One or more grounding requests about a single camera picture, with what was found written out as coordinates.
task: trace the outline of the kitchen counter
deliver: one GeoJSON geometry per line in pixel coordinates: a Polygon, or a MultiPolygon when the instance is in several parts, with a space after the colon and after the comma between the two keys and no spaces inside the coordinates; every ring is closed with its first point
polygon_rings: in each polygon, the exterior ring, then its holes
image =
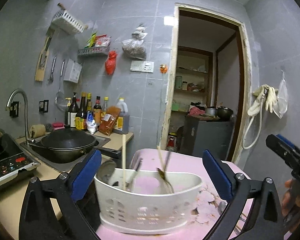
{"type": "MultiPolygon", "coordinates": [[[[112,133],[110,136],[106,136],[103,133],[96,132],[95,135],[111,139],[111,141],[103,146],[105,148],[114,150],[120,150],[122,148],[121,134],[112,133]]],[[[132,137],[133,133],[129,132],[126,135],[126,141],[130,141],[132,137]]],[[[16,141],[17,143],[21,143],[25,141],[25,138],[19,138],[16,139],[16,141]]],[[[109,159],[108,156],[102,156],[102,161],[107,159],[109,159]]],[[[58,171],[55,171],[40,160],[38,161],[41,163],[41,166],[37,168],[34,175],[40,180],[55,179],[60,174],[58,171]]],[[[18,240],[20,212],[28,183],[29,179],[24,179],[0,192],[0,221],[15,240],[18,240]]],[[[59,219],[61,217],[61,212],[57,200],[52,199],[51,202],[54,212],[59,219]]]]}

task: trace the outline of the hose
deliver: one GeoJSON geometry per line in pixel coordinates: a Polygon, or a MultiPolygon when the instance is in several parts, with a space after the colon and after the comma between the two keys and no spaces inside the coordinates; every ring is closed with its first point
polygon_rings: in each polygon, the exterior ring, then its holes
{"type": "Polygon", "coordinates": [[[249,146],[244,146],[244,143],[245,143],[245,141],[246,141],[246,137],[247,137],[248,131],[249,131],[251,125],[252,125],[252,122],[253,122],[255,116],[253,116],[253,117],[250,119],[250,122],[249,122],[249,125],[248,125],[247,129],[246,129],[246,132],[245,132],[244,135],[243,135],[243,139],[242,139],[242,148],[245,149],[245,150],[248,150],[248,149],[250,149],[252,146],[254,146],[255,143],[257,142],[259,136],[260,136],[260,132],[261,132],[261,124],[262,124],[262,107],[263,107],[263,102],[265,101],[266,96],[267,96],[267,90],[265,90],[263,96],[261,97],[261,102],[260,102],[260,112],[259,112],[259,114],[260,114],[260,116],[259,116],[259,130],[258,130],[258,134],[257,134],[255,140],[254,140],[249,146]]]}

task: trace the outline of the plastic jug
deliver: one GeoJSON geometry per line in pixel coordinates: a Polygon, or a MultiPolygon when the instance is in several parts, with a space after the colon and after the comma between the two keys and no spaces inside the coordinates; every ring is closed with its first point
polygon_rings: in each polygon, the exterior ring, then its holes
{"type": "Polygon", "coordinates": [[[117,121],[115,122],[113,132],[119,134],[127,134],[129,132],[129,119],[127,104],[124,102],[124,98],[119,98],[117,107],[121,109],[117,121]]]}

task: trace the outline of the red button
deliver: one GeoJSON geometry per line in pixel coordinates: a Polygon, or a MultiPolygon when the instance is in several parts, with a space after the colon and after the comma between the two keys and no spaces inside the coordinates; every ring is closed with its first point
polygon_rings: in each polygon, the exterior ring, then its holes
{"type": "Polygon", "coordinates": [[[17,158],[17,159],[16,159],[16,163],[21,163],[21,162],[23,162],[25,159],[26,159],[25,157],[17,158]]]}

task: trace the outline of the white hose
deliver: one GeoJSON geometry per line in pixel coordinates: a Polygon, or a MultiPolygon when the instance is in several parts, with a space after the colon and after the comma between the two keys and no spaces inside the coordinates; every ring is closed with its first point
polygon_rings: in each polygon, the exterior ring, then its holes
{"type": "Polygon", "coordinates": [[[264,98],[262,98],[262,99],[261,99],[261,102],[260,102],[260,117],[259,117],[259,131],[258,131],[258,134],[257,134],[255,140],[253,141],[253,143],[251,143],[251,144],[250,144],[249,146],[247,146],[247,147],[244,146],[244,143],[245,143],[245,141],[246,141],[247,133],[248,133],[248,131],[249,131],[251,125],[252,125],[252,122],[253,122],[255,116],[253,116],[253,117],[251,118],[251,120],[250,120],[250,122],[249,122],[249,125],[248,125],[248,127],[247,127],[247,129],[246,129],[246,132],[244,133],[244,136],[243,136],[243,139],[242,139],[242,148],[245,149],[245,150],[248,150],[248,149],[250,149],[252,146],[254,146],[255,143],[257,142],[258,138],[259,138],[259,135],[260,135],[260,132],[261,132],[261,123],[262,123],[262,106],[263,106],[263,101],[264,101],[264,98]]]}

